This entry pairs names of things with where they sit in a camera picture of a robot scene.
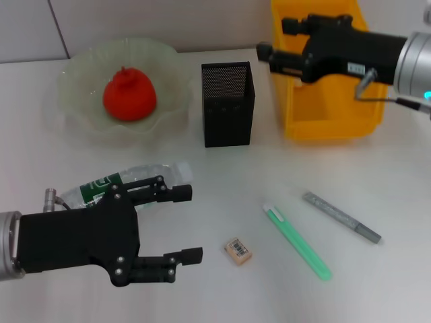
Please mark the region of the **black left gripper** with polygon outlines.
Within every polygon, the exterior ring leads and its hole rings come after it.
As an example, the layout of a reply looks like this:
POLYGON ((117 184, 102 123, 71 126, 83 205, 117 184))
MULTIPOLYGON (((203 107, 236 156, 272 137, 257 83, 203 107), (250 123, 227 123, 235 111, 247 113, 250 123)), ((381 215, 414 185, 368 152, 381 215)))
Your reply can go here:
POLYGON ((203 248, 137 257, 135 207, 188 202, 192 196, 190 184, 168 188, 164 177, 157 175, 112 185, 92 207, 23 215, 18 262, 26 273, 97 265, 108 273, 116 287, 129 283, 173 283, 178 265, 202 262, 203 248))

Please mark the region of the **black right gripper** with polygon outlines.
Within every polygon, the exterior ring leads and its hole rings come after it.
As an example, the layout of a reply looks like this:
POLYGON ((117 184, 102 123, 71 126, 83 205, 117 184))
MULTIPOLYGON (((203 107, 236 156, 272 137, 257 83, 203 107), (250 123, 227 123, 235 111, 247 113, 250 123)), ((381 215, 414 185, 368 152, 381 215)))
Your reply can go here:
POLYGON ((256 45, 257 58, 267 63, 272 73, 301 77, 314 83, 332 74, 359 78, 375 69, 376 81, 392 85, 395 70, 407 38, 361 31, 352 26, 353 17, 308 15, 302 20, 285 17, 283 34, 309 36, 302 53, 286 52, 268 42, 256 45))

